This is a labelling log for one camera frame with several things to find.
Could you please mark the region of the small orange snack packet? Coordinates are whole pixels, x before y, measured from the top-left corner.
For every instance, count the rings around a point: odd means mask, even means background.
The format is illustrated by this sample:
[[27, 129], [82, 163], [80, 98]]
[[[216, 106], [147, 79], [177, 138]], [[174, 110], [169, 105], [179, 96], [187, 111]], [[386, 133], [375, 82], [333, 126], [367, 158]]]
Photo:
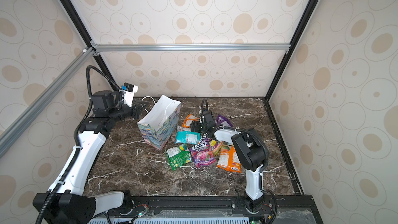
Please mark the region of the small orange snack packet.
[[199, 121], [200, 119], [192, 114], [189, 114], [182, 123], [183, 128], [189, 128], [191, 123]]

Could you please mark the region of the purple snack packet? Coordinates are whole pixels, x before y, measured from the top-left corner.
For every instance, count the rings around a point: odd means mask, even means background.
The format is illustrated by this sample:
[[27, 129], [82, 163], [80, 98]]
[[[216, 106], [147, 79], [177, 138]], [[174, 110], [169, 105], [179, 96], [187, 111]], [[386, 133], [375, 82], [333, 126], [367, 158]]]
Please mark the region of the purple snack packet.
[[215, 122], [216, 122], [216, 125], [221, 125], [221, 126], [225, 126], [225, 127], [233, 127], [233, 124], [231, 124], [229, 119], [220, 114], [215, 119]]

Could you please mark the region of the white patterned paper bag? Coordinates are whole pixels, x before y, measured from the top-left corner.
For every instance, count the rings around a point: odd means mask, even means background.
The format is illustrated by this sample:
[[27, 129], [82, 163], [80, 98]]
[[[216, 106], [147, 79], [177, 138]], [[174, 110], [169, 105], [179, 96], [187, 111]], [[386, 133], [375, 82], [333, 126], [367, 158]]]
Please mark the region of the white patterned paper bag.
[[162, 95], [138, 123], [146, 144], [162, 150], [177, 127], [181, 102]]

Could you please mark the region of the green snack packet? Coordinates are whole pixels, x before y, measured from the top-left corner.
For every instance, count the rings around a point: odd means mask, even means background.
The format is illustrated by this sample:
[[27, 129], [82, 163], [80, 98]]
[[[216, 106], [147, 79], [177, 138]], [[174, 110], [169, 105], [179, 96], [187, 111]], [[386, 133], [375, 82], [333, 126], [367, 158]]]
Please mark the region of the green snack packet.
[[177, 168], [192, 162], [191, 153], [187, 144], [181, 144], [177, 147], [167, 149], [165, 154], [167, 161], [173, 171], [176, 171]]

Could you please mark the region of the orange Fox's snack packet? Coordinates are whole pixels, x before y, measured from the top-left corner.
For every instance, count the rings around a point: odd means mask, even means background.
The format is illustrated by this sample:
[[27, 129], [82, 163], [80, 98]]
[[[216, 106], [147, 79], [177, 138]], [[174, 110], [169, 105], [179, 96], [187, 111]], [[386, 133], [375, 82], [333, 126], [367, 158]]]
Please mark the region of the orange Fox's snack packet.
[[241, 163], [233, 146], [223, 145], [221, 147], [217, 167], [228, 172], [241, 172]]

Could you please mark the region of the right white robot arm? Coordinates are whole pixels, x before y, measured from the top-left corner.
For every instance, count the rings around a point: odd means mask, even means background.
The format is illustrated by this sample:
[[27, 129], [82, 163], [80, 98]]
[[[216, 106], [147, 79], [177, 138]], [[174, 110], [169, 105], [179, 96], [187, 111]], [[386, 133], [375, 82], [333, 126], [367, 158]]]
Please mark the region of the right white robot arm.
[[232, 158], [246, 171], [244, 204], [249, 212], [258, 211], [265, 201], [267, 191], [263, 189], [263, 171], [268, 166], [269, 152], [255, 129], [235, 129], [216, 125], [210, 110], [201, 110], [201, 130], [206, 141], [215, 140], [232, 145]]

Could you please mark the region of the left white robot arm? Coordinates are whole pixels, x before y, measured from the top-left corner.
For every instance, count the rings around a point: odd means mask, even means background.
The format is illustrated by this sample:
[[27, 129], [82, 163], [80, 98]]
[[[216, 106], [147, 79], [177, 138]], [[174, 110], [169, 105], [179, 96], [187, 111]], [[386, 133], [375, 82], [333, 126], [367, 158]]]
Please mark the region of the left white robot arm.
[[38, 210], [36, 223], [87, 224], [100, 214], [118, 208], [132, 207], [126, 190], [85, 197], [84, 187], [112, 128], [120, 120], [138, 119], [146, 102], [137, 101], [135, 85], [118, 91], [99, 91], [89, 95], [89, 106], [74, 132], [75, 146], [64, 168], [46, 193], [33, 200]]

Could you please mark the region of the teal snack packet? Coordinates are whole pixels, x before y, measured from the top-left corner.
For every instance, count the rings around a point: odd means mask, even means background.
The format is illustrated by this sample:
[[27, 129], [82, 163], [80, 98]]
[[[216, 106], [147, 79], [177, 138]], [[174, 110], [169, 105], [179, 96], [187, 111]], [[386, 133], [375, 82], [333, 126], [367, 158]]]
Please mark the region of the teal snack packet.
[[184, 128], [181, 126], [177, 127], [176, 141], [175, 143], [181, 144], [193, 144], [197, 145], [201, 140], [201, 134], [190, 131], [190, 128]]

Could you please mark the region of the pink Fox's candy packet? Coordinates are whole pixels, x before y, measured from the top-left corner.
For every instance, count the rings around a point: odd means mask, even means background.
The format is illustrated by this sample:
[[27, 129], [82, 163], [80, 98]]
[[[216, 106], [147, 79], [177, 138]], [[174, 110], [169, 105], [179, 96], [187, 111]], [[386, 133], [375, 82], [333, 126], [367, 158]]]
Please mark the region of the pink Fox's candy packet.
[[216, 162], [216, 155], [221, 151], [222, 146], [222, 141], [205, 138], [189, 148], [194, 166], [201, 168]]

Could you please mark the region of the back aluminium rail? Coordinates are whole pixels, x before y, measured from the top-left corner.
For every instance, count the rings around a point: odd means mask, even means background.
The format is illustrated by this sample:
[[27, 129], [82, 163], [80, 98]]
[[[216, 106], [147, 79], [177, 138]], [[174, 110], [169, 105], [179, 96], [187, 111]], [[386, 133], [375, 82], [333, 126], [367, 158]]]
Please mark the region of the back aluminium rail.
[[289, 43], [268, 44], [155, 44], [155, 45], [104, 45], [95, 44], [99, 52], [155, 52], [155, 51], [246, 51], [246, 50], [289, 50]]

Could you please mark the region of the aluminium rail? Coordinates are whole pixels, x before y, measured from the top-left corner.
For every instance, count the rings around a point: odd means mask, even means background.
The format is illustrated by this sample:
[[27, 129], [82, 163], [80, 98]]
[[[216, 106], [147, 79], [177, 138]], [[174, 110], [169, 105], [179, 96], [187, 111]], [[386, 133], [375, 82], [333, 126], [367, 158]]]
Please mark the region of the aluminium rail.
[[155, 52], [155, 51], [246, 51], [246, 50], [289, 50], [289, 43], [268, 44], [155, 44], [155, 45], [104, 45], [95, 44], [99, 52]]
[[37, 116], [57, 96], [89, 57], [93, 48], [87, 47], [69, 66], [42, 92], [42, 94], [1, 135], [1, 157], [12, 147]]

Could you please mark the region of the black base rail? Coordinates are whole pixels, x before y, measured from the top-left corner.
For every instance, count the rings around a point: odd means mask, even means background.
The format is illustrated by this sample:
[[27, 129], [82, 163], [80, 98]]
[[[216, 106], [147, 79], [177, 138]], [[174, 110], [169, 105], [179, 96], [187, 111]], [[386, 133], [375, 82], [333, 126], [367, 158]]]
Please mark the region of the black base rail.
[[256, 208], [243, 196], [133, 197], [132, 208], [98, 214], [93, 224], [321, 224], [311, 196], [264, 196]]

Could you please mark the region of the left aluminium rail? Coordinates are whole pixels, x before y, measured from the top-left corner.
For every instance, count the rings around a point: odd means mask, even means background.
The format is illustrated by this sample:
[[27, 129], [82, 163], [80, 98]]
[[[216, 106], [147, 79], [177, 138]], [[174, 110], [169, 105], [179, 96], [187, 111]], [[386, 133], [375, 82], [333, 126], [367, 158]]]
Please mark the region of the left aluminium rail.
[[93, 48], [87, 47], [69, 66], [42, 92], [42, 94], [1, 135], [1, 157], [12, 147], [37, 116], [57, 96], [89, 57]]

